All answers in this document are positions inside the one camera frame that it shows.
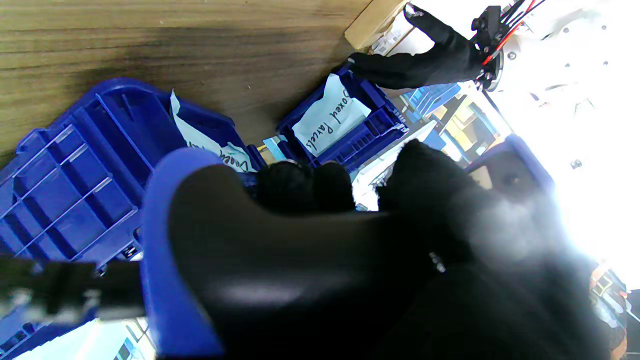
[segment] wood grain surface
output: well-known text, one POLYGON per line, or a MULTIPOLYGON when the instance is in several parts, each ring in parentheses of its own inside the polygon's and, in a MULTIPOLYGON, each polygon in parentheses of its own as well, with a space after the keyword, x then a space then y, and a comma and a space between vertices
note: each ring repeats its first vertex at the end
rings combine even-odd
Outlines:
POLYGON ((127 76, 273 136, 353 51, 369 0, 0 1, 0 165, 100 81, 127 76))

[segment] black glove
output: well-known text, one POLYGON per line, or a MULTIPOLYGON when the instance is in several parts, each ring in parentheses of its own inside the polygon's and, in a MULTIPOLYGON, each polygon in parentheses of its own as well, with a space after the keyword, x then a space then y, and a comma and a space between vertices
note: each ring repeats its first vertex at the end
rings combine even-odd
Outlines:
POLYGON ((416 55, 353 53, 348 61, 354 75, 389 89, 458 83, 480 75, 483 60, 473 42, 415 5, 404 7, 404 17, 435 42, 433 48, 416 55))

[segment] crate compartment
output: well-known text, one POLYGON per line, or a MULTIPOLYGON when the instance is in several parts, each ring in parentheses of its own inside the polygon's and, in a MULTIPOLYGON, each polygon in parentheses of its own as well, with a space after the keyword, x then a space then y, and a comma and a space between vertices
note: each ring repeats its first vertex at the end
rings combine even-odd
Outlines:
POLYGON ((47 226, 79 199, 80 195, 68 177, 56 169, 24 199, 24 202, 38 221, 47 226))

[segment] black cable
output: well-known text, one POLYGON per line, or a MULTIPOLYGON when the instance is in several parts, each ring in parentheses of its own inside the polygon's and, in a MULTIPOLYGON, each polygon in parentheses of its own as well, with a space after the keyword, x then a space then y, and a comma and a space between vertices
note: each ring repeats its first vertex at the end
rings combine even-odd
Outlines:
POLYGON ((540 5, 542 5, 545 1, 547 1, 547 0, 542 0, 542 1, 540 1, 538 4, 536 4, 534 7, 532 7, 532 8, 531 8, 531 10, 529 10, 529 11, 525 12, 525 13, 524 13, 524 15, 522 15, 521 17, 517 17, 517 19, 518 19, 518 20, 517 20, 517 21, 515 21, 515 22, 513 23, 513 26, 511 26, 511 27, 509 28, 509 31, 511 31, 514 27, 518 26, 518 24, 519 24, 519 23, 520 23, 520 22, 521 22, 521 21, 522 21, 522 20, 523 20, 527 15, 529 15, 533 10, 535 10, 537 7, 539 7, 540 5))
POLYGON ((507 21, 513 16, 513 14, 515 14, 516 11, 522 6, 524 1, 525 0, 518 0, 513 5, 511 5, 511 7, 502 14, 502 17, 500 17, 501 23, 506 24, 507 21))
POLYGON ((516 15, 516 17, 514 17, 513 19, 511 19, 511 21, 509 21, 506 25, 508 28, 512 28, 514 24, 517 23, 516 19, 519 18, 522 14, 524 14, 525 12, 519 12, 518 15, 516 15))

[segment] cardboard box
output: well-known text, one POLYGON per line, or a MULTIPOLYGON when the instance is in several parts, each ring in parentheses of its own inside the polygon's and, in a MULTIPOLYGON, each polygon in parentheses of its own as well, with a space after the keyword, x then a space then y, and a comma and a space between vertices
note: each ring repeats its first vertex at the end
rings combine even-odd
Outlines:
POLYGON ((368 51, 371 44, 389 29, 408 0, 372 0, 344 32, 357 51, 368 51))

